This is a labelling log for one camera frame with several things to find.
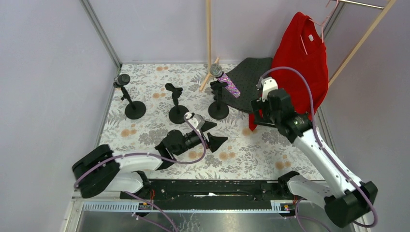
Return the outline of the red t-shirt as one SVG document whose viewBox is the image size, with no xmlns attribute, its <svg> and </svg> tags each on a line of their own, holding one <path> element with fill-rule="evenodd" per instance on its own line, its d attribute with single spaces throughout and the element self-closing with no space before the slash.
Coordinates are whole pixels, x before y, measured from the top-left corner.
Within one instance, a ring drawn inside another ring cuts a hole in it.
<svg viewBox="0 0 410 232">
<path fill-rule="evenodd" d="M 328 91 L 328 68 L 325 44 L 322 44 L 315 25 L 309 18 L 302 12 L 297 12 L 293 16 L 271 64 L 271 68 L 293 68 L 304 78 L 301 79 L 290 70 L 277 70 L 264 76 L 275 79 L 278 87 L 290 94 L 297 113 L 308 112 L 309 118 L 312 118 Z M 308 55 L 304 52 L 300 35 Z"/>
</svg>

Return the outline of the black mic stand front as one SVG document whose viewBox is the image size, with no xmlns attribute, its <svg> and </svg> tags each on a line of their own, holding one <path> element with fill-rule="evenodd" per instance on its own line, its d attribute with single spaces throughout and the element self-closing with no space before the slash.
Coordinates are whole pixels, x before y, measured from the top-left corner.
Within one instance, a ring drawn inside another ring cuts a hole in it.
<svg viewBox="0 0 410 232">
<path fill-rule="evenodd" d="M 130 96 L 129 92 L 125 88 L 125 86 L 116 87 L 115 85 L 113 85 L 113 87 L 119 88 L 121 90 L 121 92 L 123 94 L 122 97 L 121 97 L 122 101 L 123 100 L 128 101 L 128 104 L 127 104 L 127 106 L 125 108 L 125 111 L 124 111 L 125 116 L 128 119 L 136 120 L 136 119 L 142 118 L 145 115 L 146 105 L 141 101 L 133 101 L 131 99 L 131 96 Z"/>
</svg>

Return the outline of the black mic stand back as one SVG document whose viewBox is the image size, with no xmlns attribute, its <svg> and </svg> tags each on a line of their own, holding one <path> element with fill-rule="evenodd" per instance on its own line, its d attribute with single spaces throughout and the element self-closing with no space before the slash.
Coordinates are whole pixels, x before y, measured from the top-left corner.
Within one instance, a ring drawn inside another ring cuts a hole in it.
<svg viewBox="0 0 410 232">
<path fill-rule="evenodd" d="M 216 120 L 222 120 L 229 114 L 229 107 L 226 103 L 222 102 L 222 90 L 227 87 L 227 83 L 213 81 L 210 83 L 212 93 L 214 94 L 214 102 L 208 107 L 209 115 Z"/>
</svg>

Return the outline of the pink clothes hanger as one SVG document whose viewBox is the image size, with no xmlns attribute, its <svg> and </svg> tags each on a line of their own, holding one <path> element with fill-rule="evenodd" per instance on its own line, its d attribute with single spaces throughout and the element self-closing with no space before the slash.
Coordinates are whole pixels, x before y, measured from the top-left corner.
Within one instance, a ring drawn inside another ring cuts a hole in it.
<svg viewBox="0 0 410 232">
<path fill-rule="evenodd" d="M 328 5 L 330 4 L 330 2 L 331 2 L 331 0 L 329 0 L 329 1 L 327 2 L 327 4 L 326 4 L 325 7 L 328 7 Z M 318 23 L 318 22 L 314 21 L 313 19 L 309 18 L 309 20 L 310 20 L 311 22 L 313 22 L 314 25 L 317 25 L 317 26 L 320 27 L 320 29 L 321 29 L 321 30 L 320 30 L 320 38 L 321 38 L 322 44 L 324 44 L 324 26 L 325 26 L 326 23 L 329 21 L 330 17 L 331 17 L 331 16 L 333 15 L 333 13 L 336 11 L 336 8 L 337 8 L 338 5 L 339 5 L 339 0 L 335 0 L 335 2 L 336 2 L 336 3 L 335 3 L 335 5 L 334 5 L 333 9 L 329 12 L 329 14 L 326 16 L 326 18 L 325 18 L 321 23 Z M 306 49 L 306 46 L 305 46 L 305 43 L 304 43 L 304 40 L 303 40 L 303 38 L 302 38 L 302 35 L 300 35 L 300 40 L 301 40 L 301 43 L 302 43 L 302 46 L 303 46 L 303 49 L 304 49 L 305 54 L 308 55 L 307 49 Z"/>
</svg>

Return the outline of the black mic stand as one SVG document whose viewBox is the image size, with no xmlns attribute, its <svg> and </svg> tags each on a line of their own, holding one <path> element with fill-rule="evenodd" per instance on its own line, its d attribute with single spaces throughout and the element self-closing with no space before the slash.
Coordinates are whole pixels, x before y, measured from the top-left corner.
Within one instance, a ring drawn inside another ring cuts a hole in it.
<svg viewBox="0 0 410 232">
<path fill-rule="evenodd" d="M 122 101 L 123 100 L 128 101 L 128 104 L 127 104 L 127 106 L 125 108 L 125 111 L 124 111 L 125 116 L 128 119 L 136 120 L 136 119 L 142 118 L 145 115 L 146 105 L 141 101 L 133 101 L 131 99 L 131 96 L 130 96 L 129 92 L 125 88 L 125 86 L 116 87 L 115 85 L 113 85 L 113 87 L 119 88 L 121 90 L 121 92 L 123 94 L 122 97 L 121 97 Z"/>
<path fill-rule="evenodd" d="M 209 115 L 216 120 L 222 120 L 229 114 L 229 107 L 226 103 L 222 102 L 222 90 L 227 87 L 227 83 L 213 81 L 210 83 L 212 93 L 214 94 L 214 102 L 208 107 Z"/>
<path fill-rule="evenodd" d="M 169 119 L 171 122 L 175 124 L 182 124 L 184 123 L 184 115 L 189 110 L 187 107 L 183 105 L 179 105 L 178 98 L 181 96 L 183 88 L 182 87 L 174 87 L 173 84 L 167 83 L 165 84 L 166 90 L 172 93 L 172 100 L 174 103 L 174 107 L 172 107 L 169 111 Z"/>
</svg>

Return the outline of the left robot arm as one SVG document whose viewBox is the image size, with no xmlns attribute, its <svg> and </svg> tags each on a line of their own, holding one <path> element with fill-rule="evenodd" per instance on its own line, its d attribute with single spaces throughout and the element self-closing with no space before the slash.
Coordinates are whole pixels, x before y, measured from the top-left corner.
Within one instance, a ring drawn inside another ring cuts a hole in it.
<svg viewBox="0 0 410 232">
<path fill-rule="evenodd" d="M 147 184 L 143 172 L 164 170 L 173 164 L 182 164 L 176 156 L 202 145 L 204 150 L 217 151 L 227 141 L 227 137 L 204 135 L 204 131 L 216 126 L 205 121 L 198 130 L 183 134 L 171 130 L 151 152 L 120 153 L 103 144 L 82 157 L 72 166 L 76 179 L 73 187 L 83 198 L 92 198 L 104 191 L 126 191 L 137 193 Z"/>
</svg>

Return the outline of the floral table mat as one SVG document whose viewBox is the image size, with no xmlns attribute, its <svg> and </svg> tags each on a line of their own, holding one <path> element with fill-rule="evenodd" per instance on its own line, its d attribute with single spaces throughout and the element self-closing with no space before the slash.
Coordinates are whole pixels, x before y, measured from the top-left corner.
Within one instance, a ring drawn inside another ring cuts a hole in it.
<svg viewBox="0 0 410 232">
<path fill-rule="evenodd" d="M 172 93 L 165 84 L 182 87 L 179 103 L 191 112 L 210 119 L 208 106 L 213 101 L 210 88 L 199 91 L 205 78 L 203 64 L 125 64 L 121 72 L 131 77 L 126 86 L 131 98 L 146 105 L 145 115 L 137 120 L 125 114 L 126 100 L 122 92 L 113 94 L 101 144 L 122 152 L 152 151 L 170 130 L 190 131 L 186 124 L 169 120 L 173 107 Z M 148 173 L 151 179 L 252 179 L 275 180 L 289 171 L 297 171 L 305 178 L 320 181 L 322 175 L 310 160 L 274 128 L 248 127 L 248 115 L 230 109 L 229 115 L 211 130 L 214 136 L 228 140 L 215 152 L 203 153 L 201 146 L 178 156 L 182 164 Z"/>
</svg>

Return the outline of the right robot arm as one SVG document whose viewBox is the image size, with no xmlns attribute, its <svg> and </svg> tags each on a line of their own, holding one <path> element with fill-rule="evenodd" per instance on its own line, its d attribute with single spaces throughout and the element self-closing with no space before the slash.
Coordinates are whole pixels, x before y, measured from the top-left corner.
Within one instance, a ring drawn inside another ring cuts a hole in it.
<svg viewBox="0 0 410 232">
<path fill-rule="evenodd" d="M 314 129 L 308 114 L 297 113 L 290 95 L 274 89 L 252 100 L 255 123 L 277 128 L 316 167 L 327 185 L 309 181 L 297 172 L 279 178 L 285 193 L 296 195 L 325 210 L 329 219 L 344 228 L 369 212 L 375 212 L 378 189 L 373 182 L 363 182 L 348 170 Z"/>
</svg>

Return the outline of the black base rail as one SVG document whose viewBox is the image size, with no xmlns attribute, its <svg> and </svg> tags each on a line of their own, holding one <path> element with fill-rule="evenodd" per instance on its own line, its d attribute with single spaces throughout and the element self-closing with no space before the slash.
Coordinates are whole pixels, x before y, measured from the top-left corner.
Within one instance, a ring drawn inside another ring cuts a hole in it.
<svg viewBox="0 0 410 232">
<path fill-rule="evenodd" d="M 272 201 L 296 199 L 277 181 L 152 179 L 135 195 L 162 210 L 271 210 Z"/>
</svg>

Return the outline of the purple glitter microphone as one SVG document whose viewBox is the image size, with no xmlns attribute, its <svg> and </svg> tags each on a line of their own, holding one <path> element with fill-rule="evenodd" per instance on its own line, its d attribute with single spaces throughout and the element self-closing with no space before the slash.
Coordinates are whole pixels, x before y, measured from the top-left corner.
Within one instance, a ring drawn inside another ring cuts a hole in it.
<svg viewBox="0 0 410 232">
<path fill-rule="evenodd" d="M 236 87 L 236 85 L 233 83 L 233 81 L 228 77 L 228 75 L 223 71 L 221 65 L 219 65 L 218 63 L 211 64 L 209 68 L 209 72 L 219 82 L 227 84 L 225 88 L 233 97 L 235 98 L 240 97 L 241 92 Z"/>
</svg>

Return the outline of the grey dotted cloth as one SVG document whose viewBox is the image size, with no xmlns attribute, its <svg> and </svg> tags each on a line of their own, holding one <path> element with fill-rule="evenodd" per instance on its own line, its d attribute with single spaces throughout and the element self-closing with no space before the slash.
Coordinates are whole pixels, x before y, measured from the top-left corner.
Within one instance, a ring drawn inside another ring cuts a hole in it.
<svg viewBox="0 0 410 232">
<path fill-rule="evenodd" d="M 245 113 L 252 113 L 251 101 L 259 98 L 257 84 L 260 76 L 271 68 L 272 58 L 246 58 L 235 68 L 227 72 L 227 76 L 240 91 L 235 98 L 229 91 L 222 91 L 222 102 Z"/>
</svg>

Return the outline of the wooden clothes rack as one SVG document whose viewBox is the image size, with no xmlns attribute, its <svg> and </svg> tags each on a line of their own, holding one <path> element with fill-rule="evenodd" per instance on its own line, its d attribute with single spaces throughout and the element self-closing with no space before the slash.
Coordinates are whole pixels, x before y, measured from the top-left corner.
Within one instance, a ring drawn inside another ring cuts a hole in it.
<svg viewBox="0 0 410 232">
<path fill-rule="evenodd" d="M 376 26 L 381 22 L 381 20 L 384 18 L 384 16 L 387 14 L 387 12 L 391 9 L 391 7 L 396 3 L 396 0 L 388 0 L 387 4 L 385 6 L 377 6 L 377 5 L 372 5 L 372 4 L 367 4 L 367 3 L 361 3 L 361 2 L 356 2 L 356 1 L 351 1 L 351 0 L 337 0 L 334 9 L 330 12 L 328 16 L 328 20 L 324 21 L 323 23 L 320 23 L 319 25 L 321 26 L 322 29 L 326 30 L 326 33 L 322 31 L 322 36 L 326 37 L 330 33 L 330 29 L 335 23 L 335 21 L 338 18 L 339 13 L 341 13 L 342 8 L 344 7 L 345 4 L 353 4 L 353 5 L 359 5 L 359 6 L 364 6 L 364 7 L 369 7 L 369 8 L 375 8 L 378 10 L 381 10 L 380 14 L 376 17 L 376 19 L 373 21 L 373 23 L 370 25 L 368 30 L 365 32 L 365 34 L 362 36 L 362 38 L 358 41 L 358 43 L 354 46 L 354 48 L 351 50 L 351 52 L 345 57 L 343 62 L 341 62 L 340 66 L 337 68 L 337 70 L 334 72 L 334 74 L 331 76 L 331 79 L 328 82 L 328 86 L 330 87 L 334 81 L 337 79 L 337 77 L 341 74 L 343 69 L 347 66 L 347 64 L 350 62 L 350 60 L 354 57 L 354 55 L 357 53 L 359 48 L 363 45 L 363 43 L 367 40 L 367 38 L 370 36 L 370 34 L 373 32 L 373 30 L 376 28 Z M 211 9 L 211 1 L 210 0 L 205 0 L 205 15 L 206 15 L 206 42 L 207 42 L 207 65 L 210 67 L 212 63 L 219 63 L 220 58 L 216 57 L 215 60 L 213 60 L 213 55 L 212 55 L 212 9 Z"/>
</svg>

